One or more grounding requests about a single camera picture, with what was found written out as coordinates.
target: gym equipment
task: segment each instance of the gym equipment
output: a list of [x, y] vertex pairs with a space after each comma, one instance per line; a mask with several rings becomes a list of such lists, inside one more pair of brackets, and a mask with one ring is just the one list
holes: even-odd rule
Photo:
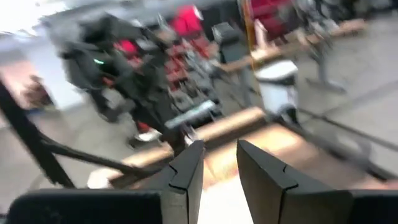
[[[220, 100], [213, 86], [213, 79], [218, 76], [218, 69], [210, 63], [216, 60], [212, 52], [211, 43], [205, 37], [200, 21], [203, 20], [201, 12], [196, 6], [185, 6], [178, 10], [177, 15], [170, 25], [160, 16], [159, 26], [163, 27], [163, 35], [173, 37], [169, 39], [174, 44], [169, 49], [170, 60], [167, 63], [167, 77], [174, 89], [198, 89], [217, 105]], [[192, 91], [184, 91], [192, 96]]]
[[197, 223], [204, 155], [196, 141], [139, 190], [29, 192], [12, 203], [6, 223]]
[[240, 30], [234, 29], [227, 22], [215, 25], [213, 33], [219, 46], [221, 63], [234, 62], [248, 53], [247, 46], [241, 43]]
[[0, 110], [4, 117], [8, 120], [21, 141], [25, 144], [28, 152], [38, 163], [46, 177], [54, 185], [59, 184], [65, 188], [75, 188], [75, 185], [70, 180], [64, 169], [62, 169], [54, 154], [100, 166], [112, 167], [112, 169], [120, 170], [123, 173], [134, 174], [134, 176], [137, 176], [139, 179], [145, 178], [153, 173], [153, 171], [151, 173], [151, 171], [127, 166], [109, 159], [77, 151], [49, 139], [41, 133], [32, 122], [30, 122], [25, 111], [11, 96], [1, 79], [0, 94], [2, 96]]
[[[339, 25], [338, 29], [333, 30], [330, 35], [331, 37], [341, 37], [344, 35], [349, 35], [349, 34], [357, 34], [358, 32], [365, 30], [366, 28], [366, 23], [362, 19], [357, 19], [357, 20], [352, 20], [352, 21], [346, 21], [342, 22]], [[252, 65], [252, 68], [254, 70], [257, 69], [257, 65], [262, 65], [267, 62], [271, 62], [275, 60], [276, 58], [281, 58], [281, 57], [291, 57], [293, 54], [302, 51], [302, 50], [314, 50], [314, 48], [311, 49], [310, 45], [306, 43], [311, 43], [311, 45], [317, 45], [320, 42], [320, 38], [317, 35], [308, 35], [306, 37], [307, 41], [302, 42], [297, 39], [297, 36], [294, 35], [293, 37], [290, 35], [287, 37], [289, 39], [288, 44], [280, 45], [280, 46], [275, 46], [271, 45], [268, 42], [265, 42], [265, 46], [267, 46], [264, 49], [255, 49], [251, 51], [250, 55], [244, 56], [239, 60], [235, 60], [230, 63], [219, 63], [219, 62], [212, 62], [215, 66], [217, 66], [219, 69], [224, 71], [225, 73], [229, 74], [234, 74], [238, 73], [239, 78], [244, 81], [241, 83], [248, 83], [245, 81], [247, 79], [245, 76], [250, 75], [248, 72], [245, 72], [247, 67], [249, 65]], [[319, 84], [320, 86], [328, 86], [328, 83], [331, 83], [329, 78], [327, 77], [327, 74], [322, 72], [325, 69], [325, 64], [318, 64], [318, 76], [319, 76]], [[241, 92], [244, 95], [244, 99], [250, 99], [250, 87], [249, 85], [245, 84], [245, 86], [242, 86]]]
[[[338, 93], [345, 92], [339, 83], [330, 81], [326, 74], [326, 53], [331, 49], [333, 32], [339, 32], [341, 28], [335, 21], [338, 21], [336, 15], [341, 14], [340, 11], [343, 8], [339, 0], [248, 0], [244, 12], [248, 23], [249, 46], [251, 50], [254, 50], [252, 53], [254, 62], [264, 57], [272, 58], [270, 55], [274, 55], [279, 50], [275, 45], [284, 47], [289, 44], [287, 36], [294, 31], [298, 35], [300, 44], [310, 49], [311, 58], [318, 64], [319, 79], [307, 80], [309, 84]], [[309, 35], [319, 40], [308, 41]], [[253, 49], [256, 41], [259, 49]]]
[[[237, 139], [250, 142], [264, 151], [263, 153], [271, 154], [289, 167], [323, 182], [321, 185], [326, 185], [329, 189], [385, 189], [384, 181], [396, 178], [396, 175], [381, 172], [377, 166], [371, 163], [357, 166], [341, 160], [340, 158], [352, 158], [354, 155], [362, 157], [361, 154], [358, 154], [357, 149], [352, 151], [350, 146], [345, 146], [339, 140], [330, 141], [327, 137], [311, 134], [305, 129], [295, 128], [288, 124], [283, 124], [286, 125], [283, 126], [277, 123], [268, 123], [266, 120], [267, 116], [261, 109], [250, 108], [195, 131], [197, 138], [204, 140], [206, 144], [203, 192], [198, 223], [252, 222], [245, 194], [247, 194], [246, 191], [249, 194], [254, 193], [254, 190], [245, 189], [244, 193], [240, 179], [243, 181], [245, 178], [243, 175], [248, 175], [247, 178], [254, 181], [256, 178], [261, 178], [257, 173], [262, 171], [258, 166], [253, 168], [253, 165], [248, 164], [249, 162], [244, 161], [246, 163], [246, 167], [244, 167], [241, 164], [242, 161], [237, 161], [237, 150], [241, 150], [239, 147], [237, 149]], [[335, 128], [334, 124], [328, 124], [327, 121], [319, 119], [318, 122]], [[171, 151], [170, 146], [163, 145], [149, 149], [145, 154], [138, 152], [123, 162], [145, 166], [143, 161], [162, 160], [168, 151]], [[238, 152], [238, 156], [242, 159], [245, 152]], [[254, 158], [260, 159], [261, 156], [254, 156]], [[93, 182], [100, 177], [108, 178], [109, 185], [115, 189], [125, 187], [139, 189], [141, 186], [140, 182], [133, 183], [131, 179], [129, 180], [128, 175], [122, 175], [120, 172], [107, 168], [94, 171], [91, 177]], [[263, 185], [258, 187], [261, 192], [265, 190]]]
[[[104, 78], [110, 79], [112, 88], [134, 102], [134, 107], [130, 109], [134, 119], [163, 133], [161, 141], [171, 141], [175, 143], [172, 145], [183, 147], [183, 137], [178, 134], [179, 131], [167, 129], [164, 123], [178, 114], [194, 110], [207, 99], [219, 102], [209, 77], [191, 74], [178, 79], [176, 82], [180, 86], [177, 92], [173, 91], [169, 88], [171, 78], [164, 73], [163, 68], [169, 57], [167, 51], [170, 43], [159, 39], [145, 27], [133, 26], [113, 16], [104, 16], [98, 24], [99, 28], [93, 26], [83, 35], [82, 39], [86, 43], [69, 43], [68, 52], [63, 54], [65, 60], [75, 63], [70, 64], [70, 70], [75, 66], [75, 70], [79, 71], [73, 73], [75, 80], [79, 79], [76, 85], [98, 91], [107, 88]], [[133, 41], [140, 52], [141, 61], [131, 65], [114, 48], [114, 39]], [[202, 117], [185, 122], [197, 127], [212, 122], [219, 115], [220, 109], [213, 108]], [[134, 147], [136, 139], [129, 143]]]
[[398, 190], [334, 190], [247, 141], [237, 158], [253, 223], [398, 222]]

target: exercise machine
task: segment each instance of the exercise machine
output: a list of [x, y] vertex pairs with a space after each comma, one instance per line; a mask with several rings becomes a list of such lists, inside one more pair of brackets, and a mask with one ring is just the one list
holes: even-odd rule
[[[203, 85], [202, 81], [208, 81], [209, 77], [199, 75], [198, 79], [191, 76], [179, 78], [175, 82], [181, 84], [181, 87], [173, 90], [170, 88], [172, 74], [166, 75], [164, 72], [170, 43], [161, 40], [145, 27], [134, 26], [109, 15], [100, 20], [98, 26], [99, 33], [89, 30], [84, 35], [84, 42], [69, 43], [63, 54], [63, 58], [69, 61], [71, 76], [78, 80], [74, 83], [82, 89], [98, 91], [109, 87], [105, 85], [104, 78], [111, 80], [112, 88], [125, 99], [134, 102], [129, 111], [133, 119], [162, 133], [161, 141], [174, 139], [175, 147], [183, 147], [182, 135], [167, 129], [164, 124], [178, 114], [201, 108], [200, 105], [207, 100], [216, 104], [219, 102], [212, 86], [207, 85], [210, 82]], [[138, 52], [142, 52], [140, 61], [131, 63], [114, 48], [114, 39], [131, 40]], [[220, 109], [219, 106], [212, 106], [208, 113], [196, 115], [185, 121], [187, 126], [195, 127], [212, 122], [220, 115]], [[134, 147], [135, 142], [133, 139], [130, 145]]]
[[[271, 171], [268, 171], [273, 178], [278, 176], [283, 178], [282, 175], [290, 175], [290, 167], [294, 167], [294, 169], [323, 182], [319, 184], [316, 180], [310, 179], [307, 185], [305, 183], [306, 180], [302, 179], [303, 175], [292, 177], [294, 179], [291, 181], [291, 183], [294, 183], [293, 185], [284, 180], [281, 180], [281, 183], [278, 180], [270, 181], [270, 184], [276, 182], [276, 185], [283, 185], [280, 186], [283, 189], [280, 190], [282, 194], [280, 201], [289, 200], [290, 189], [292, 189], [292, 194], [296, 193], [294, 190], [296, 187], [298, 187], [297, 193], [301, 192], [300, 186], [304, 189], [303, 194], [305, 192], [310, 193], [312, 192], [311, 190], [317, 192], [317, 186], [324, 186], [325, 188], [319, 189], [334, 192], [331, 194], [335, 195], [340, 193], [338, 190], [343, 189], [385, 189], [384, 182], [396, 178], [395, 174], [377, 165], [370, 155], [373, 152], [373, 144], [383, 145], [383, 147], [392, 151], [398, 150], [397, 146], [316, 115], [313, 117], [313, 121], [319, 124], [320, 128], [303, 124], [299, 126], [294, 122], [289, 111], [294, 111], [298, 118], [302, 114], [298, 110], [297, 102], [295, 101], [294, 77], [296, 72], [297, 68], [294, 64], [285, 60], [269, 65], [257, 74], [261, 93], [264, 94], [263, 103], [266, 113], [259, 108], [249, 108], [195, 130], [197, 139], [203, 140], [206, 144], [202, 207], [199, 223], [210, 223], [213, 219], [228, 220], [229, 223], [250, 222], [251, 219], [255, 223], [262, 222], [261, 218], [265, 218], [265, 216], [262, 216], [261, 211], [257, 209], [262, 206], [260, 205], [261, 203], [270, 202], [265, 200], [265, 198], [257, 200], [252, 192], [259, 194], [264, 191], [263, 194], [266, 194], [267, 190], [272, 191], [271, 189], [274, 189], [274, 187], [268, 188], [266, 184], [255, 184], [257, 178], [262, 178], [260, 173], [267, 166], [273, 167], [270, 168]], [[345, 144], [344, 140], [339, 137], [342, 135], [344, 135], [345, 139], [348, 138], [354, 141], [358, 148], [353, 149], [352, 146]], [[238, 149], [236, 147], [237, 139], [241, 139]], [[252, 149], [255, 148], [254, 146], [247, 146], [250, 145], [247, 142], [255, 145], [257, 147], [256, 150]], [[160, 155], [157, 158], [162, 160], [160, 152], [166, 154], [167, 151], [170, 151], [170, 146], [164, 144], [162, 147], [149, 149], [145, 155], [136, 154], [125, 158], [123, 162], [131, 165], [140, 164], [136, 158], [142, 160], [143, 157], [147, 157], [153, 161], [155, 155]], [[271, 154], [288, 166], [278, 165], [278, 162], [270, 159], [265, 161], [263, 159], [265, 156], [261, 154]], [[261, 164], [253, 165], [254, 163], [250, 161], [261, 162]], [[94, 171], [90, 177], [90, 185], [95, 187], [96, 179], [98, 180], [100, 177], [102, 180], [108, 180], [107, 185], [115, 189], [124, 187], [139, 189], [140, 186], [140, 182], [131, 181], [128, 175], [110, 171], [107, 168]], [[239, 188], [240, 184], [243, 186], [244, 194]], [[358, 202], [360, 199], [356, 198], [358, 192], [346, 191], [344, 193], [345, 196], [340, 199], [344, 202], [352, 202], [354, 206], [354, 204], [360, 203]], [[368, 198], [377, 198], [378, 194], [390, 194], [366, 191], [359, 193], [374, 194]], [[312, 206], [311, 199], [309, 199], [310, 196], [306, 195], [306, 197], [307, 199], [303, 200], [306, 203], [308, 202], [308, 206]], [[327, 205], [339, 204], [341, 202], [340, 199], [334, 197], [325, 198], [324, 203]], [[290, 201], [287, 201], [280, 204], [280, 206], [273, 205], [272, 207], [293, 206], [289, 205]], [[339, 216], [343, 213], [348, 214], [351, 209], [353, 207], [345, 207], [344, 210], [330, 208], [329, 211], [328, 208], [328, 211], [333, 216]], [[284, 215], [283, 212], [286, 211], [276, 210], [270, 212], [269, 215], [273, 214], [275, 222], [277, 222], [281, 219], [280, 216]], [[293, 214], [290, 214], [285, 218], [289, 220], [290, 216], [294, 217]], [[303, 218], [317, 223], [321, 217], [313, 216], [311, 213]], [[341, 218], [336, 222], [350, 223], [352, 220], [360, 218], [356, 215], [347, 215], [345, 219]]]
[[237, 148], [239, 174], [253, 223], [398, 221], [391, 213], [398, 190], [335, 190], [247, 141], [238, 141]]
[[29, 192], [12, 203], [6, 223], [197, 223], [204, 155], [203, 142], [193, 143], [139, 190]]
[[337, 93], [345, 92], [342, 85], [330, 80], [326, 74], [331, 38], [345, 33], [343, 30], [348, 27], [354, 31], [362, 29], [363, 25], [358, 21], [351, 21], [352, 24], [348, 25], [350, 21], [341, 22], [338, 19], [340, 12], [344, 11], [342, 1], [248, 0], [245, 7], [248, 40], [252, 50], [252, 59], [245, 60], [255, 66], [258, 62], [277, 57], [278, 51], [292, 53], [297, 49], [309, 49], [311, 58], [318, 65], [318, 79], [308, 79], [308, 83]]
[[97, 164], [99, 166], [112, 167], [113, 169], [120, 170], [123, 173], [134, 173], [140, 178], [145, 178], [150, 175], [150, 172], [145, 171], [144, 169], [126, 166], [119, 162], [77, 151], [53, 141], [41, 133], [28, 119], [25, 111], [11, 96], [2, 80], [0, 80], [0, 94], [2, 95], [0, 110], [4, 117], [8, 120], [12, 130], [25, 144], [29, 154], [32, 155], [33, 159], [38, 163], [45, 176], [53, 185], [61, 185], [65, 188], [75, 188], [75, 185], [54, 156], [55, 154]]

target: black metal pole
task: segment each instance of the black metal pole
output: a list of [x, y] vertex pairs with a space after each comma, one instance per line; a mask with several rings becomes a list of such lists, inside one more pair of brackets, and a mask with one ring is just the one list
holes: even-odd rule
[[151, 175], [151, 172], [147, 172], [144, 169], [134, 166], [127, 166], [120, 162], [115, 162], [110, 159], [105, 159], [100, 156], [92, 155], [86, 152], [77, 151], [68, 146], [61, 145], [46, 137], [43, 137], [43, 139], [44, 144], [48, 145], [48, 150], [56, 155], [66, 156], [79, 161], [89, 162], [99, 166], [106, 166], [109, 168], [117, 169], [124, 174], [134, 174], [138, 178], [145, 178]]
[[30, 122], [25, 111], [11, 96], [1, 78], [0, 110], [50, 181], [53, 184], [60, 184], [67, 188], [75, 188], [68, 174], [48, 150], [48, 146], [42, 142], [42, 133]]
[[301, 113], [304, 113], [306, 115], [311, 116], [312, 119], [320, 119], [320, 120], [322, 120], [322, 121], [324, 121], [326, 123], [329, 123], [331, 125], [336, 126], [337, 128], [341, 128], [341, 129], [343, 129], [343, 130], [345, 130], [345, 131], [347, 131], [349, 133], [353, 133], [353, 134], [355, 134], [357, 136], [360, 136], [362, 138], [365, 138], [365, 139], [368, 139], [368, 140], [370, 140], [372, 142], [375, 142], [376, 144], [384, 146], [384, 147], [386, 147], [386, 148], [388, 148], [388, 149], [390, 149], [390, 150], [392, 150], [394, 152], [398, 152], [398, 145], [394, 144], [393, 142], [389, 142], [389, 141], [386, 141], [384, 139], [378, 138], [376, 136], [372, 136], [370, 134], [366, 134], [363, 131], [360, 131], [358, 129], [354, 129], [354, 128], [349, 127], [347, 125], [343, 125], [343, 124], [337, 123], [336, 121], [328, 119], [324, 115], [318, 115], [318, 114], [312, 113], [312, 112], [310, 112], [308, 110], [304, 110], [304, 109], [298, 109], [298, 111], [301, 112]]

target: gray floor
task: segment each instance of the gray floor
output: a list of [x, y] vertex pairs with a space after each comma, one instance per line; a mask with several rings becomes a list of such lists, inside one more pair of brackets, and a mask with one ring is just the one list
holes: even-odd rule
[[[308, 86], [305, 78], [316, 77], [316, 66], [308, 57], [301, 55], [297, 61], [300, 107], [325, 113], [335, 121], [398, 144], [398, 116], [395, 116], [398, 106], [394, 103], [398, 97], [397, 35], [398, 16], [388, 16], [370, 22], [364, 36], [336, 41], [330, 56], [329, 72], [333, 79], [346, 85], [348, 93], [345, 95]], [[225, 90], [226, 87], [220, 86], [220, 89]], [[239, 110], [231, 100], [226, 100], [225, 105], [228, 113]], [[117, 160], [134, 153], [125, 145], [126, 138], [134, 132], [128, 117], [120, 124], [108, 124], [96, 115], [90, 104], [68, 113], [42, 114], [32, 119], [45, 134], [76, 149]], [[0, 142], [0, 212], [5, 212], [18, 195], [51, 185], [10, 130], [0, 130]], [[379, 146], [373, 148], [372, 159], [398, 173], [398, 153]], [[60, 158], [60, 161], [81, 187], [96, 168], [65, 158]]]

